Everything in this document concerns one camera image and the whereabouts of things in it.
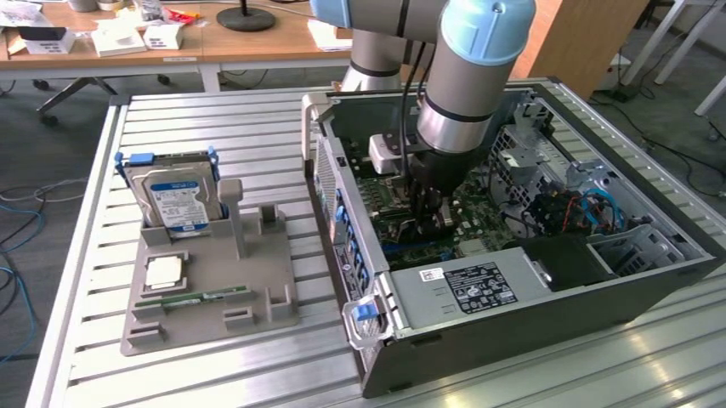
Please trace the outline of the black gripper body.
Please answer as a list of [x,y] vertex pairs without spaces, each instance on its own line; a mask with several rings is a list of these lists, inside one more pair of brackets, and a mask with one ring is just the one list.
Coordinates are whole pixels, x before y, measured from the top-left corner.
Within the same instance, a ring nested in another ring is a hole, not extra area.
[[438,150],[422,150],[412,154],[408,164],[409,185],[412,179],[437,190],[445,197],[452,194],[464,182],[465,175],[473,166],[473,153],[448,154]]

